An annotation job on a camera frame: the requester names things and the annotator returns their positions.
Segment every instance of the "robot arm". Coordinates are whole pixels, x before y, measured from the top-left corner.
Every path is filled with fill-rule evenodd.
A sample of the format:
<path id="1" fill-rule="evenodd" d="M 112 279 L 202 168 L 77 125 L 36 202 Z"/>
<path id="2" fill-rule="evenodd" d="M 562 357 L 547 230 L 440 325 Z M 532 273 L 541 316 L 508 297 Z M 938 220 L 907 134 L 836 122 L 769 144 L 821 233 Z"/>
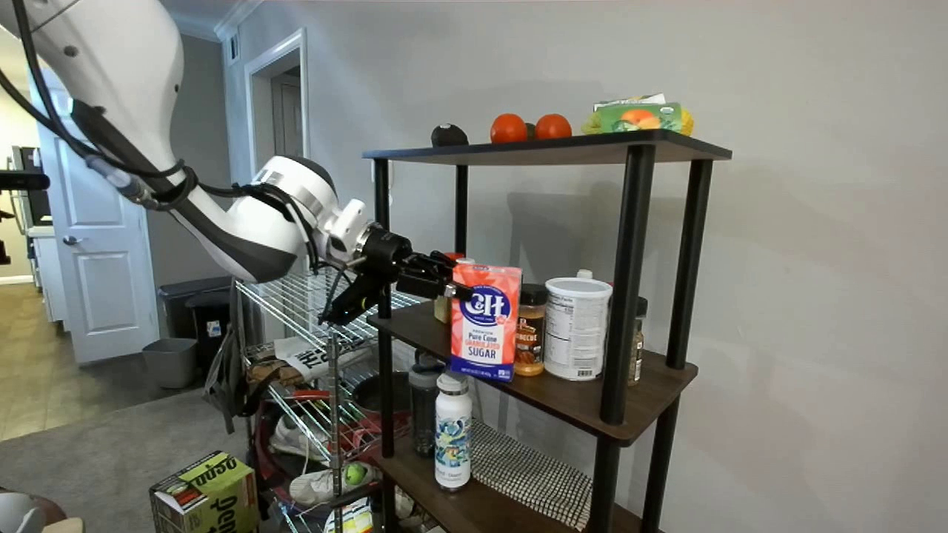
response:
<path id="1" fill-rule="evenodd" d="M 374 226 L 362 202 L 338 208 L 328 171 L 307 159 L 273 157 L 231 208 L 217 205 L 168 149 L 181 37 L 157 0 L 5 0 L 0 21 L 24 40 L 42 107 L 0 79 L 2 89 L 122 194 L 166 208 L 234 279 L 280 279 L 304 248 L 313 266 L 357 274 L 326 314 L 346 323 L 403 264 L 418 264 L 408 240 Z M 39 55 L 70 97 L 48 89 Z"/>

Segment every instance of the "white bottle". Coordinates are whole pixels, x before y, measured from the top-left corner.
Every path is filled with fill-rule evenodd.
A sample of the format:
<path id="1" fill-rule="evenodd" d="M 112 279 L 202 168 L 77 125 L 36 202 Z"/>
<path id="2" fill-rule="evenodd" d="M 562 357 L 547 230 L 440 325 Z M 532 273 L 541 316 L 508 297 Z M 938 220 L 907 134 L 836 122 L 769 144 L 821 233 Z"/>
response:
<path id="1" fill-rule="evenodd" d="M 470 480 L 470 397 L 464 382 L 439 377 L 434 400 L 434 483 L 461 488 Z"/>

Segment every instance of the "white door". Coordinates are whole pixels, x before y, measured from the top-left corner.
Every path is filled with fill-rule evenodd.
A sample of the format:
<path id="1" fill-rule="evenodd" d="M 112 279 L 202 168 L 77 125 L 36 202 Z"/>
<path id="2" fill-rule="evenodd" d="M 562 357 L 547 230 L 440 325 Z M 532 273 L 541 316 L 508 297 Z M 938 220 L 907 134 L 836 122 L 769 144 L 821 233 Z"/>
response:
<path id="1" fill-rule="evenodd" d="M 67 331 L 77 365 L 143 353 L 157 341 L 157 297 L 146 211 L 125 202 L 54 134 L 39 129 L 49 177 Z"/>

